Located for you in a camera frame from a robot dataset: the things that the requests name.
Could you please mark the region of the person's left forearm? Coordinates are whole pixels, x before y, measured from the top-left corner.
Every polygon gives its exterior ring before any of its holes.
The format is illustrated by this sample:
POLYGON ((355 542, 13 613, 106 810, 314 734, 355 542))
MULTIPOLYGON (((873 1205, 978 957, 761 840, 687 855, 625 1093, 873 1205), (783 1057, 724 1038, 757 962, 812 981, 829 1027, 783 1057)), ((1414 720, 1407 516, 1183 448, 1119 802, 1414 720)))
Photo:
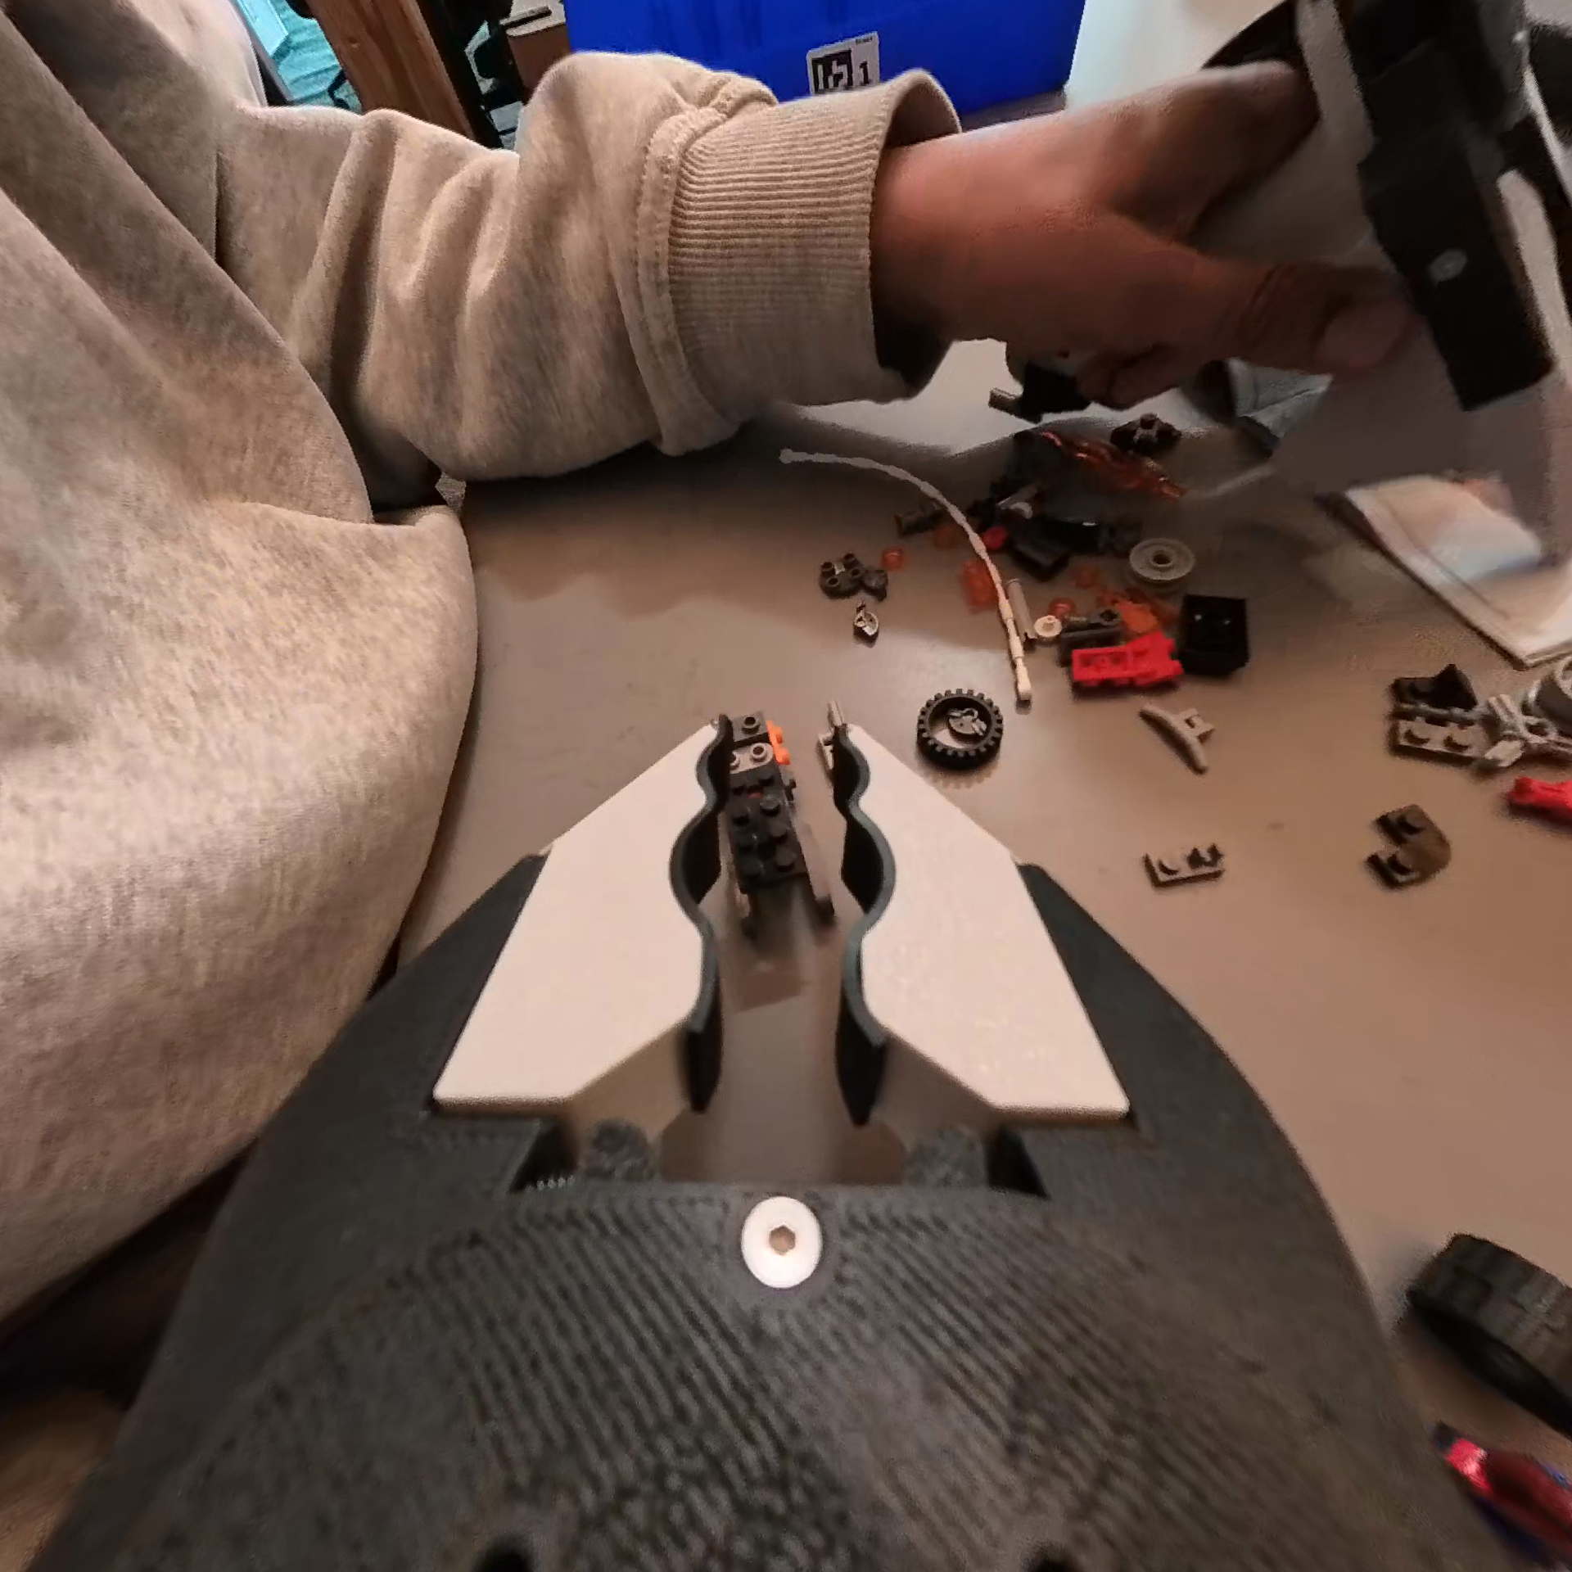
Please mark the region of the person's left forearm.
POLYGON ((573 54, 512 151, 386 111, 230 109, 216 241, 279 342, 313 507, 368 520, 438 474, 677 457, 770 406, 919 390, 945 341, 879 326, 876 180, 957 132, 922 73, 780 105, 673 57, 573 54))

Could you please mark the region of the light grey lego cross connector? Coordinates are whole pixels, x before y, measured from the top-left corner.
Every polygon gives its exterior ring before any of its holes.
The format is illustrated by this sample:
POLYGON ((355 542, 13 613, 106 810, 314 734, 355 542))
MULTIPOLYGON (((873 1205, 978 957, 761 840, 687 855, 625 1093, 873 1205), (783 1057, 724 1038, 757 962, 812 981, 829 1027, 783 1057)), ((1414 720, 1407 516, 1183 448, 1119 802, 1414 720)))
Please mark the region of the light grey lego cross connector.
POLYGON ((1504 772, 1528 763, 1570 766, 1570 737, 1553 721, 1536 716, 1510 695, 1492 695, 1482 706, 1481 721, 1488 745, 1478 761, 1484 772, 1504 772))

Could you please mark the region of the black lego brick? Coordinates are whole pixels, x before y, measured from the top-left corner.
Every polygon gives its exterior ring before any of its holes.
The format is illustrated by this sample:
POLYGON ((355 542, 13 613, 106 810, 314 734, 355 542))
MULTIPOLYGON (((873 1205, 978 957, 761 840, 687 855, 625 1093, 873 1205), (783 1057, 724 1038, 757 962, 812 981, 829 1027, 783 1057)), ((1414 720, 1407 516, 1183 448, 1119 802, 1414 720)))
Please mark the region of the black lego brick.
POLYGON ((1177 610, 1175 658, 1187 677, 1224 679, 1251 659, 1248 601, 1185 595, 1177 610))

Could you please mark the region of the large black lego tyre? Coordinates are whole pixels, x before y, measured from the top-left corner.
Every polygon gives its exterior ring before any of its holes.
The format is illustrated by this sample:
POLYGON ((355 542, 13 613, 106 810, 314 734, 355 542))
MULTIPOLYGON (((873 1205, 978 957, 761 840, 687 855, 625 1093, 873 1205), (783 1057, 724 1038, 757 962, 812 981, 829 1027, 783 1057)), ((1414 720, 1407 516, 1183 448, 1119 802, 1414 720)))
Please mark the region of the large black lego tyre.
POLYGON ((1459 1232, 1416 1270, 1405 1300, 1476 1381, 1570 1436, 1570 1287, 1562 1279, 1459 1232))

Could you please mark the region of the lego instruction booklet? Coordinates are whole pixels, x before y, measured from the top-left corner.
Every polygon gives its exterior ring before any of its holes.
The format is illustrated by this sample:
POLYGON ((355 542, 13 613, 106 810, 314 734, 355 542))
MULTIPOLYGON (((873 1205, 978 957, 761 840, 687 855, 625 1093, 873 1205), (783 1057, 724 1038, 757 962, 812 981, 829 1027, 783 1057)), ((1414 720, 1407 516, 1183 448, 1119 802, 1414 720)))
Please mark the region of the lego instruction booklet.
POLYGON ((1569 656, 1569 548, 1517 520, 1504 484, 1410 477, 1330 504, 1517 666, 1569 656))

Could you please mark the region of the black curved lego piece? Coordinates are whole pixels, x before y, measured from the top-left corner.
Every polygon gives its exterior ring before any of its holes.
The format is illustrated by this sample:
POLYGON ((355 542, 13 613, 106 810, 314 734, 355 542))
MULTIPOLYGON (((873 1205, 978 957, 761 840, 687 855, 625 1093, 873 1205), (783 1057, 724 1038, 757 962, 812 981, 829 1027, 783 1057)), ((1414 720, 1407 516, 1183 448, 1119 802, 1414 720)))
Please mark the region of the black curved lego piece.
POLYGON ((1382 844, 1365 856, 1365 866, 1385 888, 1416 888, 1450 868, 1450 842, 1420 805, 1389 810, 1372 824, 1381 831, 1382 844))

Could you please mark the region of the red lego plate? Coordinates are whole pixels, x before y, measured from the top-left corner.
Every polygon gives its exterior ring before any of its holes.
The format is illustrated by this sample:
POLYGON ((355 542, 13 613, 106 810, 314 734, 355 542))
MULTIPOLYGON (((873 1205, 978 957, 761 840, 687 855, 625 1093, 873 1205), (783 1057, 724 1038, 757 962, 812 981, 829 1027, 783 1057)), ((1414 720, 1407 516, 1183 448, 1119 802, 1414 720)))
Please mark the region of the red lego plate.
POLYGON ((1078 695, 1165 691, 1184 677, 1175 646, 1162 633, 1119 645, 1081 646, 1068 662, 1071 692, 1078 695))

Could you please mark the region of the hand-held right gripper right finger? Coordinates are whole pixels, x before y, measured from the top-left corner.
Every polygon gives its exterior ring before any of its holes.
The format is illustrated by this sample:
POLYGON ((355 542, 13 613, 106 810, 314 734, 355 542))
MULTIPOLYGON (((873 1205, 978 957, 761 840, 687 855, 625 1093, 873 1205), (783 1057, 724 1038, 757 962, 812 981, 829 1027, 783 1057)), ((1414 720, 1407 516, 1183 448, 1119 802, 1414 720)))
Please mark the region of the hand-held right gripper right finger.
POLYGON ((835 1076, 906 1183, 1023 1183, 1033 1137, 1126 1137, 1130 1096, 1033 901, 1028 868, 848 721, 834 800, 857 907, 835 1076))

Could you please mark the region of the person's left hand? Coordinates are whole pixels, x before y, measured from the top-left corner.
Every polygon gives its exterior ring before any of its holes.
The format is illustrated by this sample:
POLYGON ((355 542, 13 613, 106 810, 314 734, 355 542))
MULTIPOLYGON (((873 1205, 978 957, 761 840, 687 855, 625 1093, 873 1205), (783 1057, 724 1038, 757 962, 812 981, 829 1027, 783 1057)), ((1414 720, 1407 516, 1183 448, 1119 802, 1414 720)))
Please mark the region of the person's left hand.
POLYGON ((1075 361, 1080 391, 1114 409, 1213 361, 1332 378, 1378 368, 1416 325, 1382 274, 1190 242, 1314 121, 1294 69, 1248 66, 889 151, 870 228, 881 367, 994 341, 1036 364, 1075 361))

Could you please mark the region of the blue plastic bin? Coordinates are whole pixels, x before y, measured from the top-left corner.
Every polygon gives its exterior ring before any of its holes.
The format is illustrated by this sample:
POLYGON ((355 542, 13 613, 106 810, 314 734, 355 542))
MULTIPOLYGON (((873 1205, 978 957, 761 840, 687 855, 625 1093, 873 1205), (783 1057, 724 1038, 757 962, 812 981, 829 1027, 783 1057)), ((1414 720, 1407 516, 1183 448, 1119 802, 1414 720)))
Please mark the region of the blue plastic bin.
POLYGON ((806 53, 876 31, 881 82, 932 76, 958 113, 1042 98, 1068 79, 1081 2, 566 2, 577 51, 664 54, 812 96, 806 53))

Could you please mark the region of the black lego slope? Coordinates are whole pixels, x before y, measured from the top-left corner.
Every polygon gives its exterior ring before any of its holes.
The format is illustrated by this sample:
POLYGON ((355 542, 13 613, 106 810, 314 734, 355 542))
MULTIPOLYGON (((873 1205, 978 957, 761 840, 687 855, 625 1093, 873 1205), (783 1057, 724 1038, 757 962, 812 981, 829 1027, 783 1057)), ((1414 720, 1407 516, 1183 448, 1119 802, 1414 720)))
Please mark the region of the black lego slope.
POLYGON ((1473 681, 1452 664, 1427 677, 1394 678, 1389 695, 1392 719, 1437 721, 1445 727, 1471 726, 1481 719, 1473 681))

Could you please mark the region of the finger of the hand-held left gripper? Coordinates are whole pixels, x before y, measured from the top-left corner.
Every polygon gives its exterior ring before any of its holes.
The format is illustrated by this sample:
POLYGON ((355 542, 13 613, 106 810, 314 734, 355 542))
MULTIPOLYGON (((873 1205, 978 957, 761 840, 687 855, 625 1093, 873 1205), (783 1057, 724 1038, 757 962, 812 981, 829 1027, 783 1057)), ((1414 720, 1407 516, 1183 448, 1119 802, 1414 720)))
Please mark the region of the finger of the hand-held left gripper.
POLYGON ((1466 415, 1458 406, 1440 352, 1416 329, 1381 371, 1327 386, 1306 422, 1275 449, 1274 468, 1287 483, 1346 493, 1458 472, 1494 477, 1514 499, 1569 497, 1569 294, 1543 199, 1523 173, 1507 173, 1500 190, 1543 319, 1550 374, 1530 390, 1466 415))

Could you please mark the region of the large orange lego flame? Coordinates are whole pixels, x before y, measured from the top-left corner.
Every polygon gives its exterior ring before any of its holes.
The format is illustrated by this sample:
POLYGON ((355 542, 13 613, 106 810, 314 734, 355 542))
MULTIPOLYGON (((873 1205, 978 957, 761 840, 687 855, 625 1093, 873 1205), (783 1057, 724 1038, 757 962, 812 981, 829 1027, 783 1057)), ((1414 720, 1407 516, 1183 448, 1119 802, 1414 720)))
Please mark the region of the large orange lego flame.
POLYGON ((1038 426, 1019 435, 1019 444, 1023 457, 1044 475, 1074 475, 1116 494, 1154 497, 1159 501, 1177 501, 1187 491, 1156 461, 1117 449, 1109 441, 1038 426))

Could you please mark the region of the dark grey orange lego assembly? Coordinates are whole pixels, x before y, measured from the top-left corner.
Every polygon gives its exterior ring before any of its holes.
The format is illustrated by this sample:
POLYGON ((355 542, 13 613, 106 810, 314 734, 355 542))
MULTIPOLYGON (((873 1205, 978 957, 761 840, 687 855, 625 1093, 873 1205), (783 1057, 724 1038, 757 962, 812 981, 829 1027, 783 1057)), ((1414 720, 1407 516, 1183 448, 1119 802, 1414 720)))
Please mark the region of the dark grey orange lego assembly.
POLYGON ((729 716, 732 752, 721 802, 721 849, 732 911, 748 939, 767 914, 800 894, 815 923, 837 920, 831 878, 812 829, 796 808, 793 761, 776 721, 760 711, 729 716))

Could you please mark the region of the red blue lego minifigure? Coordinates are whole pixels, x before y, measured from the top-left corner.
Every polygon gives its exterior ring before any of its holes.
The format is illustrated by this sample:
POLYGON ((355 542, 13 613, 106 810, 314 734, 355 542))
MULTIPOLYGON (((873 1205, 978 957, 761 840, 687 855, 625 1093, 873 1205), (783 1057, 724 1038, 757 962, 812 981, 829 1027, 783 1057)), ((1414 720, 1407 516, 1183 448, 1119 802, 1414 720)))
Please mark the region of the red blue lego minifigure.
POLYGON ((1430 1429, 1436 1452, 1495 1532, 1528 1562, 1570 1565, 1570 1481, 1543 1463, 1486 1448, 1447 1425, 1430 1429))

